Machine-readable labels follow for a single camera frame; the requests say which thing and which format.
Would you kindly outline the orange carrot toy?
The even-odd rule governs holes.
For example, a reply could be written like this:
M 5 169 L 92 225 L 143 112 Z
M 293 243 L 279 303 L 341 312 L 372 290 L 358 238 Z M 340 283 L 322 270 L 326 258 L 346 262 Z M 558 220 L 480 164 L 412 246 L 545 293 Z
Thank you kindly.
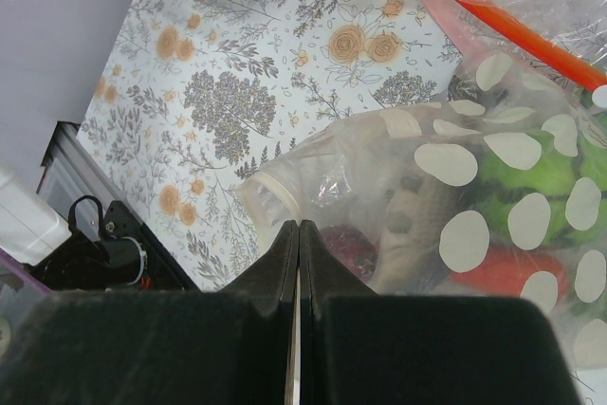
M 467 272 L 451 272 L 450 285 L 485 295 L 519 297 L 549 312 L 569 291 L 558 259 L 541 251 L 490 246 L 484 261 Z

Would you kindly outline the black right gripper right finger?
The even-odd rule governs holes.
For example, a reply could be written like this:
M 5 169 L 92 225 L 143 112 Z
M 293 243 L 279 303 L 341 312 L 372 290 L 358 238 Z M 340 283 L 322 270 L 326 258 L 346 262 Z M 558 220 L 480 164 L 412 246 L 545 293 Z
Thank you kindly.
M 540 309 L 516 298 L 380 296 L 300 226 L 303 404 L 577 404 Z

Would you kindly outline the dotted zip top bag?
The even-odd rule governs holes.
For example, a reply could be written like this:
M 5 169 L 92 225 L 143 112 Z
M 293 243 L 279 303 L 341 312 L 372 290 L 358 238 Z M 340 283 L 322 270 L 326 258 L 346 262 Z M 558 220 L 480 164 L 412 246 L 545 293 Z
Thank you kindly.
M 522 298 L 573 368 L 606 364 L 606 111 L 508 53 L 330 123 L 237 194 L 260 249 L 311 221 L 377 294 Z

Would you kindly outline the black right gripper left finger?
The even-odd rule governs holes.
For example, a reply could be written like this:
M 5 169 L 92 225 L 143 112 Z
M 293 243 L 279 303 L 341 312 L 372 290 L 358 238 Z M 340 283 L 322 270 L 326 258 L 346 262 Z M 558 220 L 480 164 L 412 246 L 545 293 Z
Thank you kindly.
M 299 228 L 217 292 L 59 293 L 1 364 L 5 404 L 287 404 Z

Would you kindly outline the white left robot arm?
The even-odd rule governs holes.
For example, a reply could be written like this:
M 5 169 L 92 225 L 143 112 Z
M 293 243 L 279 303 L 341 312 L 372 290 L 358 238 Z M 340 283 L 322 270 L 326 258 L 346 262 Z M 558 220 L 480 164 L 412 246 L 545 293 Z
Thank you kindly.
M 1 249 L 21 264 L 37 266 L 70 235 L 67 222 L 1 166 Z

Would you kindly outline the dark purple plum toy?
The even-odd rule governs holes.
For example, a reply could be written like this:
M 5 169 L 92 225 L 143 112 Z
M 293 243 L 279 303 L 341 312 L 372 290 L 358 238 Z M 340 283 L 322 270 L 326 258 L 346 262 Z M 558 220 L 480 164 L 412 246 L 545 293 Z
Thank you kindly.
M 322 240 L 330 253 L 363 282 L 373 276 L 377 265 L 377 250 L 369 239 L 351 225 L 324 227 Z

